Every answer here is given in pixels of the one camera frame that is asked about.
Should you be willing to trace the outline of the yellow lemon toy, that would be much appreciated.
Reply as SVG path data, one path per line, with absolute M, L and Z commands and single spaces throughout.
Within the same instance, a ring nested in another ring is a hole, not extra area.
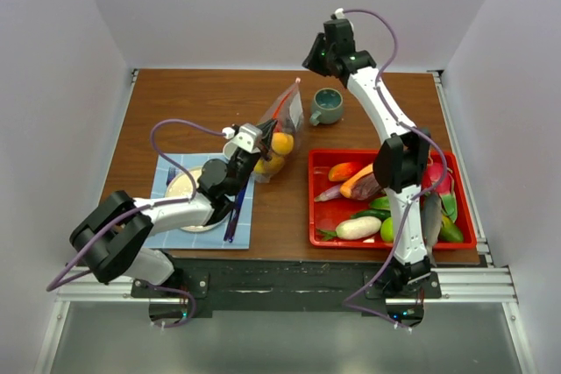
M 259 159 L 253 171 L 256 174 L 273 176 L 283 168 L 285 161 L 285 158 L 279 155 L 273 155 L 269 160 Z

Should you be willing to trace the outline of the orange toy fruit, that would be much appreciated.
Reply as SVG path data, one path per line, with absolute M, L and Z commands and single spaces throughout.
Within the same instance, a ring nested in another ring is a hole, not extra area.
M 287 156 L 294 150 L 295 139 L 289 133 L 275 132 L 272 137 L 271 147 L 274 153 Z

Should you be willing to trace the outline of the black grape bunch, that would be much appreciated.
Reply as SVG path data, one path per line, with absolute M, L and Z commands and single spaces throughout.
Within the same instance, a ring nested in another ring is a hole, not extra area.
M 294 135 L 299 130 L 298 122 L 294 122 L 291 116 L 278 117 L 277 121 L 276 132 Z

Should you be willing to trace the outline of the clear orange zip top bag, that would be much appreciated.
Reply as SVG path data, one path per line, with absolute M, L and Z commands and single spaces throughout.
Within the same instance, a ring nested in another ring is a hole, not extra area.
M 259 123 L 276 120 L 268 159 L 260 159 L 253 169 L 258 183 L 267 183 L 292 159 L 300 146 L 303 127 L 303 107 L 300 92 L 301 79 L 295 81 L 279 95 Z

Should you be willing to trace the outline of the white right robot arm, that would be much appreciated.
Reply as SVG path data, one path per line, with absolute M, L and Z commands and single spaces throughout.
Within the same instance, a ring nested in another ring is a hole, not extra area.
M 374 282 L 386 293 L 411 297 L 430 275 L 420 210 L 430 134 L 417 129 L 401 111 L 370 53 L 356 49 L 349 19 L 334 17 L 324 22 L 302 65 L 339 79 L 357 98 L 380 137 L 373 174 L 389 199 L 394 245 Z

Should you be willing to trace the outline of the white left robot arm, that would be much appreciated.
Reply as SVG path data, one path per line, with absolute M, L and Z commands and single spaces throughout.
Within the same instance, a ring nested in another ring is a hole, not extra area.
M 269 156 L 277 121 L 232 125 L 221 132 L 226 138 L 226 159 L 210 159 L 202 166 L 187 197 L 145 200 L 116 191 L 72 232 L 69 242 L 75 262 L 84 263 L 102 284 L 127 276 L 150 284 L 162 297 L 181 289 L 181 275 L 164 252 L 144 246 L 151 235 L 187 226 L 215 226 L 227 221 L 232 232 L 237 223 L 247 184 L 260 159 Z

